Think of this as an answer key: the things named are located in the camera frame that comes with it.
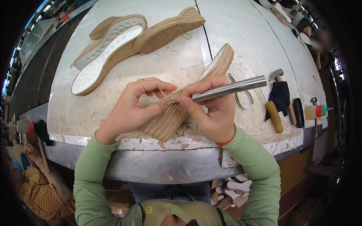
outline hammer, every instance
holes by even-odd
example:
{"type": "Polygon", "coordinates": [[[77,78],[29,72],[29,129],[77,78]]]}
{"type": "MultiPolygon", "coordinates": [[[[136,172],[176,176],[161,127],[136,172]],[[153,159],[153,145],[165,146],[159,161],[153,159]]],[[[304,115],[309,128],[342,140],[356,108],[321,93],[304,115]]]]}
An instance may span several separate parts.
{"type": "MultiPolygon", "coordinates": [[[[283,76],[284,71],[279,68],[276,71],[273,71],[270,76],[269,76],[269,82],[271,82],[273,79],[275,79],[276,82],[281,82],[282,78],[281,76],[283,76]]],[[[294,113],[294,108],[292,103],[289,100],[289,106],[288,106],[288,113],[290,116],[290,121],[292,122],[292,125],[296,125],[296,117],[295,117],[295,113],[294,113]]]]}

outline polka dot shirt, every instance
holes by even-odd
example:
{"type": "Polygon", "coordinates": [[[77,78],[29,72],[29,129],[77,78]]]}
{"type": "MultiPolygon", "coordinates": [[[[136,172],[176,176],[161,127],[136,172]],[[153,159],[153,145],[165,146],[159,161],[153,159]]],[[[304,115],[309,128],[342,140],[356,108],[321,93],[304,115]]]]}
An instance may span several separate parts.
{"type": "Polygon", "coordinates": [[[73,193],[66,203],[63,203],[52,184],[36,167],[23,171],[25,181],[20,189],[20,199],[36,216],[45,219],[61,219],[75,211],[73,193]]]}

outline worker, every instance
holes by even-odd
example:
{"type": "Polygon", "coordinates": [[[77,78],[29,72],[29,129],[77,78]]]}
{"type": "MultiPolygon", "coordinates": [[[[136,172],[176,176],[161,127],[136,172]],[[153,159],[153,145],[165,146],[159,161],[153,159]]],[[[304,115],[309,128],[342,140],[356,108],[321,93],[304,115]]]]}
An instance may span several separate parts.
{"type": "MultiPolygon", "coordinates": [[[[138,101],[141,95],[156,94],[158,98],[162,98],[162,92],[168,95],[177,89],[175,85],[151,77],[131,82],[125,87],[109,117],[93,134],[79,156],[73,190],[77,224],[79,226],[277,225],[281,191],[279,166],[261,144],[235,126],[233,95],[225,95],[200,103],[194,103],[190,98],[194,93],[201,93],[226,84],[228,80],[225,75],[210,76],[186,87],[175,101],[197,121],[198,127],[202,129],[206,138],[218,143],[220,147],[232,154],[252,180],[249,200],[245,205],[241,220],[233,219],[223,210],[210,205],[210,200],[193,197],[187,190],[164,197],[162,195],[164,191],[161,189],[158,191],[159,196],[153,192],[155,196],[149,197],[149,200],[142,200],[141,203],[137,202],[140,198],[136,197],[137,203],[123,219],[112,216],[102,180],[112,152],[119,148],[119,142],[115,142],[116,137],[121,133],[140,128],[165,111],[165,106],[160,103],[152,103],[143,108],[138,101]],[[208,108],[207,114],[200,105],[208,108]]],[[[142,186],[144,194],[149,194],[147,189],[150,185],[138,184],[138,189],[142,186]]],[[[199,196],[209,197],[210,187],[199,190],[198,193],[199,196]]]]}
{"type": "Polygon", "coordinates": [[[336,34],[327,28],[319,28],[312,32],[307,33],[310,36],[312,48],[308,46],[312,57],[315,61],[317,69],[326,69],[329,65],[328,52],[333,51],[338,44],[338,37],[336,34]]]}
{"type": "Polygon", "coordinates": [[[10,176],[19,198],[36,216],[45,219],[61,219],[75,211],[75,199],[62,178],[51,168],[48,172],[38,150],[31,144],[24,144],[24,152],[29,158],[30,167],[19,175],[13,166],[8,150],[1,147],[10,176]]]}

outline white insole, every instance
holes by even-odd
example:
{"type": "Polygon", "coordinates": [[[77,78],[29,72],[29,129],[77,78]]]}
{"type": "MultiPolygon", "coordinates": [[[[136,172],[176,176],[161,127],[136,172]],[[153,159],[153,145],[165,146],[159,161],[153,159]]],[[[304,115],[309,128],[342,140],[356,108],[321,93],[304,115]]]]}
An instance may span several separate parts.
{"type": "Polygon", "coordinates": [[[282,5],[281,5],[281,4],[277,3],[277,4],[275,4],[274,6],[275,6],[275,8],[285,17],[285,19],[286,19],[289,23],[292,22],[292,20],[291,20],[290,17],[288,16],[288,14],[286,14],[286,12],[284,12],[284,10],[282,9],[282,5]]]}
{"type": "Polygon", "coordinates": [[[141,26],[133,26],[114,39],[97,59],[89,63],[78,74],[73,82],[72,93],[77,94],[90,87],[97,80],[109,55],[121,45],[141,34],[142,30],[141,26]]]}
{"type": "Polygon", "coordinates": [[[222,56],[224,50],[225,50],[225,46],[222,47],[221,50],[219,50],[219,52],[216,54],[216,56],[211,61],[211,63],[207,66],[207,68],[205,69],[204,73],[201,75],[199,80],[202,79],[203,77],[205,77],[207,75],[207,73],[209,73],[211,71],[211,69],[213,67],[215,67],[216,63],[219,61],[220,57],[222,56]]]}
{"type": "Polygon", "coordinates": [[[77,59],[74,62],[74,66],[77,69],[82,70],[90,62],[96,59],[106,49],[106,47],[117,38],[117,36],[136,25],[142,26],[144,29],[146,28],[146,22],[141,17],[130,17],[116,22],[108,29],[107,34],[102,41],[94,49],[77,59]]]}
{"type": "Polygon", "coordinates": [[[308,44],[310,45],[311,44],[311,39],[305,34],[305,33],[299,33],[300,35],[300,38],[302,39],[302,41],[305,43],[305,44],[308,44]]]}

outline metal mesh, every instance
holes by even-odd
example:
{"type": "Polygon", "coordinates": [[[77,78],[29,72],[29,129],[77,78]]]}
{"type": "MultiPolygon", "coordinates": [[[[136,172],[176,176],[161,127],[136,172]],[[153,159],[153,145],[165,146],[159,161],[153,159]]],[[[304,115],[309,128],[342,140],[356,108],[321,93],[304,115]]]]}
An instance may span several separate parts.
{"type": "Polygon", "coordinates": [[[52,35],[35,54],[22,75],[9,105],[8,121],[49,102],[51,84],[66,45],[89,9],[81,12],[52,35]]]}

